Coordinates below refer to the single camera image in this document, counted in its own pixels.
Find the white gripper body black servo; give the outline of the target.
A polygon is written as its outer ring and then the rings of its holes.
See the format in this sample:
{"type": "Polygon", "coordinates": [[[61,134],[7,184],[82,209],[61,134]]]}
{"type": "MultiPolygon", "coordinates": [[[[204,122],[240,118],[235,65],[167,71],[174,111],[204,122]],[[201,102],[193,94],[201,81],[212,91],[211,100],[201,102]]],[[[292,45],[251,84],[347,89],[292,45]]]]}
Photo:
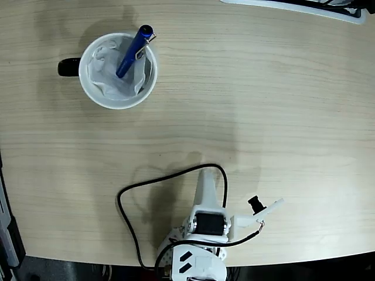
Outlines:
{"type": "Polygon", "coordinates": [[[230,227],[230,218],[225,208],[193,206],[183,223],[182,239],[227,243],[230,227]]]}

